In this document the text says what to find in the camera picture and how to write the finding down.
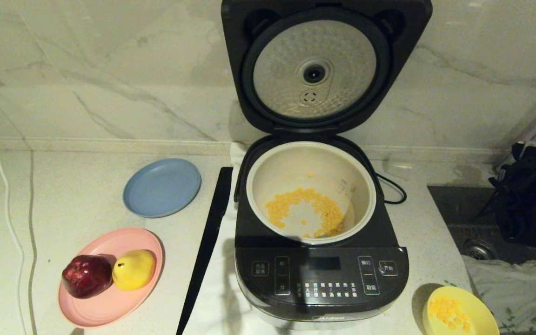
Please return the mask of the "blue plate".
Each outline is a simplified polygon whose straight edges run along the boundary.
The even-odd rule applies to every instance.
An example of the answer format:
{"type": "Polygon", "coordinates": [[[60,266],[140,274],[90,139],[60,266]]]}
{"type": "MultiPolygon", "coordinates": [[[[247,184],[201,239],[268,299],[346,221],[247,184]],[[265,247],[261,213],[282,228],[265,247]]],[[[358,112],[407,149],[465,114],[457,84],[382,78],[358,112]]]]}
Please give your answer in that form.
{"type": "Polygon", "coordinates": [[[146,165],[127,181],[123,203],[143,218],[164,218],[187,207],[201,188],[199,169],[190,161],[163,159],[146,165]]]}

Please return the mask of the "yellow corn kernels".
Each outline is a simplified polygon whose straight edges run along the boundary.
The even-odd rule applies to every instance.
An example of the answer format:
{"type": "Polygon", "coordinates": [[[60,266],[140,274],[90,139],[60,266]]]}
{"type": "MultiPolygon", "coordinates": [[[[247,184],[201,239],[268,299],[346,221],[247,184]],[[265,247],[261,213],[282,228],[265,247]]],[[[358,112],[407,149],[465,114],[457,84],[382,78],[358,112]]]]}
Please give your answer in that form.
{"type": "Polygon", "coordinates": [[[437,289],[473,293],[428,186],[393,211],[369,195],[302,186],[260,202],[268,216],[238,250],[240,287],[265,322],[292,335],[415,335],[437,289]]]}

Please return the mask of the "white inner pot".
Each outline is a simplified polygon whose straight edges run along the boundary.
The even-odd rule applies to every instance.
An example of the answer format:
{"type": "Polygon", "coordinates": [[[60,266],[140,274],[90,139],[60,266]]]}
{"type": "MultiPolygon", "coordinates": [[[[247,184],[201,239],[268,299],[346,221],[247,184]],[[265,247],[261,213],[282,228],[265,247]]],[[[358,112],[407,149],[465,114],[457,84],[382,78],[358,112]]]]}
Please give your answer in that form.
{"type": "Polygon", "coordinates": [[[249,170],[245,194],[263,227],[311,246],[358,234],[378,204],[375,181],[359,159],[313,141],[262,154],[249,170]]]}

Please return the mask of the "yellow pear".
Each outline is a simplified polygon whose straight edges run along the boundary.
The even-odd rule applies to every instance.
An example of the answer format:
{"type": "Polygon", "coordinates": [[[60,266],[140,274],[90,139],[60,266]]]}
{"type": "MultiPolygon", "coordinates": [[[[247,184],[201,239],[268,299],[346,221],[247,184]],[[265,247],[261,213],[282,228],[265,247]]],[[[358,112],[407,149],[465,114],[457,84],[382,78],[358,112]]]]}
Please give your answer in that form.
{"type": "Polygon", "coordinates": [[[128,251],[113,265],[113,282],[119,290],[140,290],[151,282],[156,265],[157,258],[150,250],[128,251]]]}

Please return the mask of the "white green patterned cloth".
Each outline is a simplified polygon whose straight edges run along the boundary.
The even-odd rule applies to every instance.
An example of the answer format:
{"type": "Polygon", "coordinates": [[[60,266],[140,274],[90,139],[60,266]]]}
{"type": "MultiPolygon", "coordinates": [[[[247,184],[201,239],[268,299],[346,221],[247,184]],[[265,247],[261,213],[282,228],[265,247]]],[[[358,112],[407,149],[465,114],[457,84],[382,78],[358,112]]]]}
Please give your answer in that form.
{"type": "Polygon", "coordinates": [[[536,261],[510,264],[469,256],[463,261],[500,335],[536,335],[536,261]]]}

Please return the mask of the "black rice cooker base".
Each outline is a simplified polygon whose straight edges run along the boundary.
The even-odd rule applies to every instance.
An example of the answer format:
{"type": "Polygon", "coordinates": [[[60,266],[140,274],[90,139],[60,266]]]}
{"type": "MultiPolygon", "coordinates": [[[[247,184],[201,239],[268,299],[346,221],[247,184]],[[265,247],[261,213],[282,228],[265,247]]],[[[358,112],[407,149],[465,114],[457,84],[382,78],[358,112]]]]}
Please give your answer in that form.
{"type": "Polygon", "coordinates": [[[279,328],[345,328],[408,283],[380,176],[355,143],[266,136],[235,186],[234,261],[253,310],[279,328]]]}

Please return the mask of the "pink plate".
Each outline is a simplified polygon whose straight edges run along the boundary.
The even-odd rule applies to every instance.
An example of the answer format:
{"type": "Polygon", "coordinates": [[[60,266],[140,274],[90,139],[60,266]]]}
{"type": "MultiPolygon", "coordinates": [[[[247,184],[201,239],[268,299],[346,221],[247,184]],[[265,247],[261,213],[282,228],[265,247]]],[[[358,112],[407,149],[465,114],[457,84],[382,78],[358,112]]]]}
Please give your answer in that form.
{"type": "Polygon", "coordinates": [[[135,291],[123,291],[113,284],[106,291],[89,299],[72,297],[59,284],[58,307],[68,322],[79,328],[106,326],[136,310],[151,295],[162,274],[164,249],[151,231],[127,227],[110,231],[92,240],[80,250],[81,255],[107,254],[119,257],[131,250],[145,249],[153,253],[155,268],[149,283],[135,291]]]}

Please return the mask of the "red apple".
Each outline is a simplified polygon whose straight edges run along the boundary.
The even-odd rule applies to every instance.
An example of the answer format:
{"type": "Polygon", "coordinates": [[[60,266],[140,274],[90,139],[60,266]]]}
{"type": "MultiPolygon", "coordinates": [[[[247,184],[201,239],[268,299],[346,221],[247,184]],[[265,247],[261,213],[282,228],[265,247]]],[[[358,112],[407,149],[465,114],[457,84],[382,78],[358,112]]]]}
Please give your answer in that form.
{"type": "Polygon", "coordinates": [[[113,267],[103,255],[74,257],[61,273],[61,285],[77,299],[89,299],[113,284],[113,267]]]}

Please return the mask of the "black rice cooker lid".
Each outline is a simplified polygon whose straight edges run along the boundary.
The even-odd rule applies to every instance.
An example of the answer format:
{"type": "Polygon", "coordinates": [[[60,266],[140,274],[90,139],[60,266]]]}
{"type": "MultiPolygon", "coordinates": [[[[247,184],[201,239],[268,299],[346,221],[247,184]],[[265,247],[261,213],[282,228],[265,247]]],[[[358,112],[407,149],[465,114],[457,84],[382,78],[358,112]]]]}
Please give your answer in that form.
{"type": "Polygon", "coordinates": [[[222,0],[242,114],[274,135],[358,127],[389,93],[432,14],[431,0],[222,0]]]}

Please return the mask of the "long black flat strip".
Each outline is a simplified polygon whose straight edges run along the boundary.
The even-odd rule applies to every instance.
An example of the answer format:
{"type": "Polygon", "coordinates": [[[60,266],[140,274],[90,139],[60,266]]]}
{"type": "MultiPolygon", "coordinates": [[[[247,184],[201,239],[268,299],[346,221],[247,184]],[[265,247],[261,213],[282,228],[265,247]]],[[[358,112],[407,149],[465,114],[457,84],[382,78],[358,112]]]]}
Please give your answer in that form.
{"type": "Polygon", "coordinates": [[[213,254],[214,246],[217,242],[221,228],[221,221],[229,204],[232,174],[232,167],[222,167],[219,171],[175,335],[183,335],[191,317],[192,310],[195,307],[196,299],[199,295],[207,267],[213,254]]]}

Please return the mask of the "yellow bowl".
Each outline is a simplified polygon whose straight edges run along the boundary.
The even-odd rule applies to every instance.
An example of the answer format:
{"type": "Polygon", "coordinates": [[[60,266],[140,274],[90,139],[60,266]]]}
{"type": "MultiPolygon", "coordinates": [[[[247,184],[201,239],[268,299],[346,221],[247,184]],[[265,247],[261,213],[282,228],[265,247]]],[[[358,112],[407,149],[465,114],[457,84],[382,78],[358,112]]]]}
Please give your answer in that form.
{"type": "Polygon", "coordinates": [[[428,297],[422,312],[426,335],[500,335],[493,314],[472,293],[443,286],[428,297]]]}

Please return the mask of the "clear plastic cup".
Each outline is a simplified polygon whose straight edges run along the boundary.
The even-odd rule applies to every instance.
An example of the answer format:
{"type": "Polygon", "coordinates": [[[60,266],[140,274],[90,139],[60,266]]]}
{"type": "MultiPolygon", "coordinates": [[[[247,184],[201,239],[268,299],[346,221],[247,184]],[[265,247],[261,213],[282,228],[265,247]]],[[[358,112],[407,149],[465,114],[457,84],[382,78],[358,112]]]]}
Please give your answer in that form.
{"type": "Polygon", "coordinates": [[[409,181],[413,177],[415,164],[410,161],[400,161],[388,158],[382,161],[382,169],[385,174],[409,181]]]}

